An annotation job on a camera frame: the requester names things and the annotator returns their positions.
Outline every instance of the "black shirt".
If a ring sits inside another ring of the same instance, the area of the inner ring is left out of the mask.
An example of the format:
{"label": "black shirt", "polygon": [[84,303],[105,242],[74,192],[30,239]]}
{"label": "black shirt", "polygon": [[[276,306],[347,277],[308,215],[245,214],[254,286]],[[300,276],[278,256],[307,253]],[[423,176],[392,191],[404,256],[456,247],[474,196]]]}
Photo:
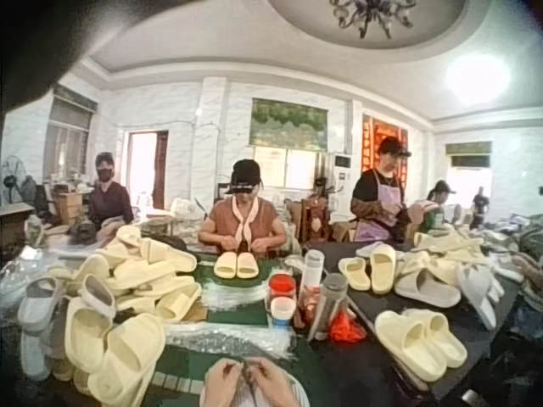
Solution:
{"label": "black shirt", "polygon": [[122,216],[125,223],[134,220],[128,191],[118,182],[111,182],[106,192],[97,184],[89,197],[89,218],[100,229],[102,222],[109,218]]}
{"label": "black shirt", "polygon": [[400,189],[401,202],[404,202],[404,188],[401,187],[398,178],[395,176],[387,178],[377,170],[367,170],[362,173],[360,180],[358,180],[355,189],[353,190],[353,198],[360,199],[364,202],[378,200],[378,185],[377,180],[375,179],[376,174],[380,183],[390,187],[398,187]]}
{"label": "black shirt", "polygon": [[473,204],[475,205],[475,214],[484,215],[484,207],[490,205],[490,201],[486,196],[477,194],[473,197]]}

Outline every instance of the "green table surface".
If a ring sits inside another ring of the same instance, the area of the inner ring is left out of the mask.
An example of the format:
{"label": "green table surface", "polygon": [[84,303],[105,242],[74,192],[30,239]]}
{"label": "green table surface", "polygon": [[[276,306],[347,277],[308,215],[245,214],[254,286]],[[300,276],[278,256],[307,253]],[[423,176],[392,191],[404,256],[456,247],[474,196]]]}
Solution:
{"label": "green table surface", "polygon": [[[200,255],[201,261],[215,262],[214,255]],[[208,280],[230,287],[254,287],[265,281],[272,268],[278,264],[274,259],[259,260],[259,275],[250,280],[222,280],[213,273],[212,265],[201,265],[194,271],[197,282]],[[208,312],[208,322],[243,324],[251,326],[268,326],[268,317],[264,301],[246,305],[230,311]],[[326,371],[322,367],[319,355],[306,342],[305,337],[296,336],[291,349],[294,357],[291,360],[274,360],[285,371],[296,377],[310,400],[311,406],[339,405],[339,396]],[[191,380],[203,381],[207,370],[220,358],[232,356],[225,354],[207,354],[193,352],[184,348],[167,345],[156,365],[156,371],[166,375],[178,376]],[[162,387],[150,385],[143,400],[144,406],[198,406],[199,396],[192,393],[180,393]]]}

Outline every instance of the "white scarf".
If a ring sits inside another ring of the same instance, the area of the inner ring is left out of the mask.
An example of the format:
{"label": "white scarf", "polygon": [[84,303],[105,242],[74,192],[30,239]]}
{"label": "white scarf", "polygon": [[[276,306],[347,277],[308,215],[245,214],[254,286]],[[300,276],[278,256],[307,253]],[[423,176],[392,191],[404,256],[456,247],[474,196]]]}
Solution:
{"label": "white scarf", "polygon": [[243,216],[241,215],[241,212],[239,212],[238,204],[236,203],[236,197],[232,197],[232,212],[234,213],[234,216],[238,218],[239,220],[239,226],[236,230],[236,236],[234,238],[236,239],[236,242],[239,244],[245,237],[245,240],[247,241],[247,249],[251,249],[251,239],[252,239],[252,233],[251,228],[249,225],[253,223],[253,220],[255,220],[256,215],[258,214],[258,198],[255,197],[253,199],[253,206],[251,206],[251,210],[249,211],[249,214],[247,215],[247,219],[244,220]]}

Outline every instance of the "doorway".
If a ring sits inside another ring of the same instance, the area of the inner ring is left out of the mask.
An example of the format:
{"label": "doorway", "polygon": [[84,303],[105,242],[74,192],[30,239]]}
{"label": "doorway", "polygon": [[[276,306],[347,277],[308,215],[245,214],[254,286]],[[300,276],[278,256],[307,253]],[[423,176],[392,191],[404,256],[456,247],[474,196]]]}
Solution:
{"label": "doorway", "polygon": [[129,133],[126,189],[132,205],[164,209],[168,131]]}

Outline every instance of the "person wearing purple apron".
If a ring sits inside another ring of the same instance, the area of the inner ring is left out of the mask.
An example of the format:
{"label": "person wearing purple apron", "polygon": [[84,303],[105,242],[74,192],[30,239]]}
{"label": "person wearing purple apron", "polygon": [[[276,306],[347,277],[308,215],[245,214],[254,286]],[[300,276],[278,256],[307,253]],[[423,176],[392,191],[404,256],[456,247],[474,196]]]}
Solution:
{"label": "person wearing purple apron", "polygon": [[396,137],[386,137],[379,145],[379,163],[364,171],[356,183],[350,210],[358,224],[355,242],[395,241],[406,237],[409,215],[404,190],[395,176],[400,161],[411,156]]}

